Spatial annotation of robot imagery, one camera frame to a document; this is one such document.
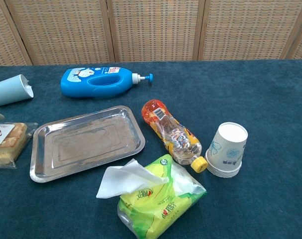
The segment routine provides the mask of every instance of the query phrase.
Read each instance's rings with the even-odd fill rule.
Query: blue paper cup
[[[0,82],[0,106],[33,98],[31,86],[23,75]]]

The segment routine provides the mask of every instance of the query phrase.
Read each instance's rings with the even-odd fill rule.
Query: table
[[[0,67],[0,81],[23,74],[34,99],[0,107],[7,121],[42,125],[117,105],[132,109],[146,138],[134,158],[143,166],[166,154],[161,140],[144,123],[141,108],[162,100],[170,112],[200,140],[203,154],[218,126],[243,125],[248,141],[239,174],[219,178],[196,174],[208,191],[160,238],[302,238],[302,60],[144,62],[86,66],[120,66],[154,83],[140,82],[107,100],[61,95],[59,82],[69,66]],[[119,220],[119,197],[96,199],[108,166],[125,158],[45,184],[29,177],[32,142],[16,161],[17,169],[0,169],[0,239],[130,239]]]

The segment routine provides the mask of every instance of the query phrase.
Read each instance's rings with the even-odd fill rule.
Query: stainless steel tray
[[[145,143],[125,106],[50,122],[33,135],[30,177],[45,183],[131,156]]]

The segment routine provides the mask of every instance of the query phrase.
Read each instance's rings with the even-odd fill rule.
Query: plastic wrapper
[[[0,168],[16,168],[15,160],[37,126],[37,123],[0,122]]]
[[[118,216],[139,239],[158,238],[189,207],[206,194],[205,188],[169,154],[146,166],[169,182],[120,196]]]

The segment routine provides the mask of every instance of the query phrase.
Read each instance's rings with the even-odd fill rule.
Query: white tissue
[[[110,198],[167,182],[168,177],[157,177],[132,159],[125,166],[106,169],[96,198]]]

